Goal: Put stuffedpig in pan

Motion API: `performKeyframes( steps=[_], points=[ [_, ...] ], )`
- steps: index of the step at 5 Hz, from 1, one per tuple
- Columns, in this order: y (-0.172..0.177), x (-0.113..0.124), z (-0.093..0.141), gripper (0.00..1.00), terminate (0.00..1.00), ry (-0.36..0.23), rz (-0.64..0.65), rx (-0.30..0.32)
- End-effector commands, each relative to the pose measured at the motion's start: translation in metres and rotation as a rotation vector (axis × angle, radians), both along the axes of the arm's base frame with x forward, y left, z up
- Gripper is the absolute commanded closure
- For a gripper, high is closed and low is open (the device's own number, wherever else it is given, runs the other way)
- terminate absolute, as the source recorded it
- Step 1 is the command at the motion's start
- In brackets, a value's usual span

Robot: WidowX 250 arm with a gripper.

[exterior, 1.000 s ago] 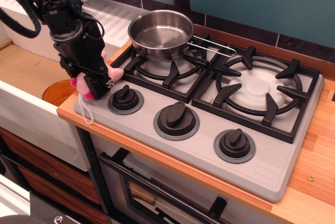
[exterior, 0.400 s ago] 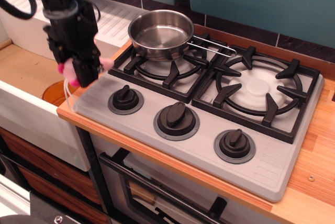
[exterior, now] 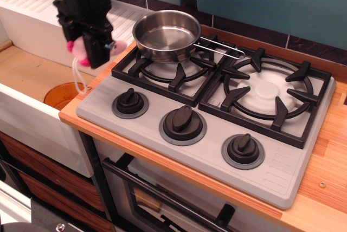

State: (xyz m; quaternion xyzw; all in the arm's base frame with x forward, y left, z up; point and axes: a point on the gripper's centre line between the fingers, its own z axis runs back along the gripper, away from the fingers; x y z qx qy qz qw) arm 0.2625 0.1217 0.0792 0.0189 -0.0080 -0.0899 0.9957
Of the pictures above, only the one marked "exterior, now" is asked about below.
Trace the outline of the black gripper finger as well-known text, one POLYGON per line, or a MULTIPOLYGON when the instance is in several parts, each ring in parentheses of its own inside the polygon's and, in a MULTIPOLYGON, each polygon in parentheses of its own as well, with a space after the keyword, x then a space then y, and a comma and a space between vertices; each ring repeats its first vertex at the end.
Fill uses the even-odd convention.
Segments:
POLYGON ((67 42, 75 41, 83 34, 81 20, 61 19, 61 26, 67 42))
POLYGON ((85 33, 82 38, 92 69, 97 69, 110 60, 110 52, 114 48, 111 33, 101 35, 85 33))

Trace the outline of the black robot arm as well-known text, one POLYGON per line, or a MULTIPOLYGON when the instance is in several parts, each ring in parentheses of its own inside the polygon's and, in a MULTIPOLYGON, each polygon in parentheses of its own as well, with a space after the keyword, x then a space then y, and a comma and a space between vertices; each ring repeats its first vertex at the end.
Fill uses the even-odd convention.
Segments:
POLYGON ((91 68, 108 62, 113 43, 113 27, 107 19, 111 0, 55 0, 53 4, 66 40, 82 38, 91 68))

